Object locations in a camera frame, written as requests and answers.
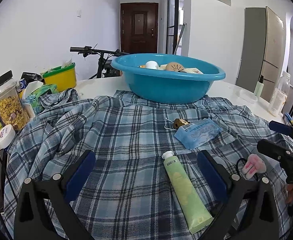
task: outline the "bicycle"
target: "bicycle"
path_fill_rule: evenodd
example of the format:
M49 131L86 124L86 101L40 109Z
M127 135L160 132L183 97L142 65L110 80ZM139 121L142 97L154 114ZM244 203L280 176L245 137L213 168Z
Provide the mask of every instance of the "bicycle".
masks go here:
M90 77L89 79L93 78L102 78L102 71L105 69L106 73L103 74L103 77L114 77L118 76L118 70L114 71L114 68L110 66L105 67L107 60L110 57L120 57L124 55L128 55L128 53L121 52L119 49L116 51L109 51L109 50L100 50L100 49L92 49L90 46L82 47L71 47L70 52L78 52L78 54L83 54L83 57L86 58L88 55L100 55L97 73Z

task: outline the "cereal jar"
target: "cereal jar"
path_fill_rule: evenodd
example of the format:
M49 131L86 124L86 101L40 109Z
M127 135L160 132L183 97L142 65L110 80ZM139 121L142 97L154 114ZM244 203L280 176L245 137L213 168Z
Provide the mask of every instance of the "cereal jar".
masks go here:
M15 131L20 131L29 121L16 90L16 81L12 71L0 76L0 122L2 126L11 124Z

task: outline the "tabletop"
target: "tabletop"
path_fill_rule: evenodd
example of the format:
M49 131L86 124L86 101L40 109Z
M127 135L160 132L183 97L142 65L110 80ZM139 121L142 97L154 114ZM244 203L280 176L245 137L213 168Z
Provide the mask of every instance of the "tabletop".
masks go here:
M124 77L111 77L78 81L75 87L79 97L95 98L97 96L113 96L117 90L131 91L128 85L125 83ZM283 122L282 115L277 117L268 112L269 103L262 98L259 98L258 102L251 104L248 101L240 97L240 91L243 88L236 85L224 82L215 81L208 91L209 97L222 97L227 98L233 105L247 106L251 112L268 122L277 121Z

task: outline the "plaid shirt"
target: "plaid shirt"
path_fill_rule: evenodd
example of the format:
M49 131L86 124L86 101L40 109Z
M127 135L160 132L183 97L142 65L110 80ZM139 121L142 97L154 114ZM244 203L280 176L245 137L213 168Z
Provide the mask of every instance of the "plaid shirt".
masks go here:
M8 174L16 194L25 178L50 179L63 173L87 149L96 165L78 198L74 212L95 239L198 239L191 235L161 155L172 150L184 166L206 208L216 201L198 166L196 152L206 149L230 174L262 138L293 151L293 141L270 131L268 122L246 106L205 96L187 105L159 104L127 91L114 97L78 100L75 90L41 97L45 111L28 123L9 150ZM166 120L189 122L211 118L223 131L205 145L189 151L166 130ZM285 199L286 175L279 164L267 174L276 198L282 236L290 227ZM11 233L16 202L5 186L5 221ZM59 235L65 233L50 201L48 212ZM238 219L244 213L243 202Z

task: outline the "sliding glass door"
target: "sliding glass door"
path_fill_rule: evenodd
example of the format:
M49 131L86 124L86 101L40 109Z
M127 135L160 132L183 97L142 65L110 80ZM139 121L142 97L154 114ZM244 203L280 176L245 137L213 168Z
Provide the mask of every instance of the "sliding glass door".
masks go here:
M181 55L182 40L178 38L183 26L184 0L168 0L167 46L166 53L173 54L177 47L177 55Z

